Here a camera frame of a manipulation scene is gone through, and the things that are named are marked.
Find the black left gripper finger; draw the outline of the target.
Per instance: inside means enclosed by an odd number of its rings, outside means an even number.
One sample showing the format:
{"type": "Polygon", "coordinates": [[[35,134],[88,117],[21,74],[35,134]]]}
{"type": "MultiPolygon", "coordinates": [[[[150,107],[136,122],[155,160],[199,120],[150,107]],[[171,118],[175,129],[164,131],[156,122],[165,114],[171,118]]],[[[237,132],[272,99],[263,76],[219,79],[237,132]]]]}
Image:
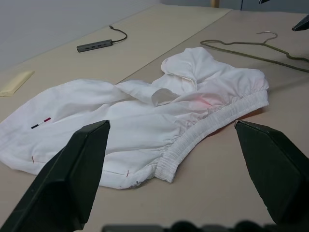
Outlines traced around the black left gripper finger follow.
{"type": "Polygon", "coordinates": [[[102,175],[108,120],[76,131],[48,161],[0,232],[75,232],[88,222],[102,175]]]}
{"type": "Polygon", "coordinates": [[[276,224],[309,224],[309,158],[281,131],[235,123],[250,178],[276,224]]]}

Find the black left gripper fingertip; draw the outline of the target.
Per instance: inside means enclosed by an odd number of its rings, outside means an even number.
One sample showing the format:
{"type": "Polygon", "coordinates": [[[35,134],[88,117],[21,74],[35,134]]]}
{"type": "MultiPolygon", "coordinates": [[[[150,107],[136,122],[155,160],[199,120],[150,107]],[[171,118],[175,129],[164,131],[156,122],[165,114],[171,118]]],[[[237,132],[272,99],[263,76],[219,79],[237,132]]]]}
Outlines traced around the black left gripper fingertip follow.
{"type": "Polygon", "coordinates": [[[305,16],[300,22],[298,22],[294,27],[293,31],[303,31],[309,29],[309,15],[305,16]]]}

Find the olive green clothes hanger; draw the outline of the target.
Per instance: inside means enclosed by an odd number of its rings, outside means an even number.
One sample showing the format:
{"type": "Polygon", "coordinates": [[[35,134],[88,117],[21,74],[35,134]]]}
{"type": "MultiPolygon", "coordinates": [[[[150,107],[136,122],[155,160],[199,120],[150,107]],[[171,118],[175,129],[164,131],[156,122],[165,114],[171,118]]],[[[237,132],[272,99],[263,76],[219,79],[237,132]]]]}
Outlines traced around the olive green clothes hanger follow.
{"type": "Polygon", "coordinates": [[[271,34],[272,36],[268,37],[263,42],[224,42],[224,41],[218,40],[218,39],[207,39],[207,40],[202,40],[200,42],[200,45],[204,46],[206,48],[210,48],[210,49],[213,49],[213,50],[220,51],[220,52],[229,53],[229,54],[233,54],[233,55],[237,55],[237,56],[242,56],[242,57],[245,57],[245,58],[251,58],[251,59],[258,60],[258,61],[263,61],[263,62],[279,65],[279,66],[282,66],[282,67],[285,67],[285,68],[288,68],[288,69],[291,69],[291,70],[296,70],[296,71],[300,71],[300,72],[309,74],[309,58],[291,55],[288,51],[285,51],[281,48],[278,48],[278,47],[275,47],[275,46],[269,44],[269,41],[274,40],[278,37],[277,33],[271,32],[271,31],[262,31],[262,32],[258,32],[257,34],[271,34]],[[244,51],[227,49],[228,46],[232,46],[232,45],[250,46],[251,48],[255,48],[256,50],[258,50],[259,48],[272,50],[274,52],[280,53],[281,55],[284,55],[288,60],[303,62],[303,63],[307,64],[308,67],[307,68],[297,67],[297,66],[291,65],[289,63],[279,61],[279,60],[275,60],[275,59],[271,59],[271,58],[267,58],[267,57],[262,57],[262,56],[257,56],[256,54],[253,54],[253,53],[250,54],[250,53],[245,53],[244,51]]]}

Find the white shorts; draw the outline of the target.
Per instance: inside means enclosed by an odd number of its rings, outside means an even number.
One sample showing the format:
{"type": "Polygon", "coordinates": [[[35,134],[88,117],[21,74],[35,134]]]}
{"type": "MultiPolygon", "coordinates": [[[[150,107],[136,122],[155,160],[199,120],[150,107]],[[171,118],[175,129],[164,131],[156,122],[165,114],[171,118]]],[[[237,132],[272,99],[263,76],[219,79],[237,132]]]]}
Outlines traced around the white shorts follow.
{"type": "Polygon", "coordinates": [[[108,120],[101,186],[126,189],[153,177],[172,182],[201,140],[268,105],[260,70],[216,61],[202,47],[165,59],[161,69],[150,84],[79,79],[41,92],[0,123],[0,161],[38,174],[75,131],[108,120]]]}

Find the pale yellow cloth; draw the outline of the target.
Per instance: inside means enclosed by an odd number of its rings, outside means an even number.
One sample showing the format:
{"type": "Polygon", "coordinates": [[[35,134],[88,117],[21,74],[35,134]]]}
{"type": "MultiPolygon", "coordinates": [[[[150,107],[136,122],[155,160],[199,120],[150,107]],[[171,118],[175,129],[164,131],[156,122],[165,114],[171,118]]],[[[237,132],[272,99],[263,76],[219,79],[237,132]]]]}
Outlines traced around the pale yellow cloth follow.
{"type": "Polygon", "coordinates": [[[11,97],[22,85],[33,76],[35,71],[25,71],[13,78],[1,91],[0,97],[11,97]]]}

